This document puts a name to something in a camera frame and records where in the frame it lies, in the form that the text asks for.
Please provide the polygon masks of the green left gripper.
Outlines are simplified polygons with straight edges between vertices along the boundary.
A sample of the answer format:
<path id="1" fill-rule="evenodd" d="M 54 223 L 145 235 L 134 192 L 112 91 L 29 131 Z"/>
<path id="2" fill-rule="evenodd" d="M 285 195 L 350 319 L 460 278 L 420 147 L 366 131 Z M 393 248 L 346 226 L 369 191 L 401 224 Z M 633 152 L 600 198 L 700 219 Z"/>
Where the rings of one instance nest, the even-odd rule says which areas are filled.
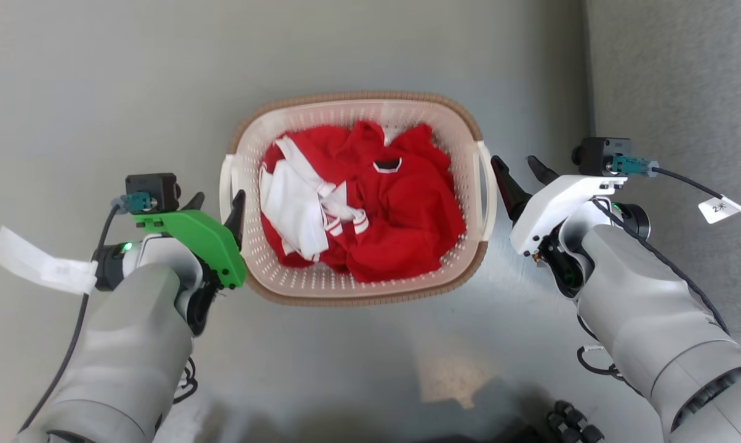
<path id="1" fill-rule="evenodd" d="M 163 265 L 179 279 L 174 306 L 193 333 L 204 333 L 210 307 L 222 290 L 241 288 L 247 267 L 243 247 L 245 191 L 236 192 L 224 224 L 201 211 L 202 191 L 182 207 L 183 211 L 134 214 L 138 228 L 146 233 L 135 266 Z"/>

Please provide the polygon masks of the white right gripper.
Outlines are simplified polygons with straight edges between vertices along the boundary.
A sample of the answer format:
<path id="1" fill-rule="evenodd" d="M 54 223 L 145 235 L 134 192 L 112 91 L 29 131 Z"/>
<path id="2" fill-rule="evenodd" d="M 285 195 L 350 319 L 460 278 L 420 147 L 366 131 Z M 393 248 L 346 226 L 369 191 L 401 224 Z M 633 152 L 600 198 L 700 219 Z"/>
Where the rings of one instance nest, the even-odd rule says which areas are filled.
<path id="1" fill-rule="evenodd" d="M 526 162 L 545 186 L 533 196 L 519 186 L 498 155 L 491 157 L 498 190 L 514 223 L 511 246 L 517 254 L 550 269 L 562 295 L 576 297 L 595 268 L 593 259 L 584 252 L 583 239 L 596 225 L 621 225 L 605 211 L 612 210 L 610 196 L 621 190 L 627 179 L 560 177 L 535 155 L 528 155 Z"/>

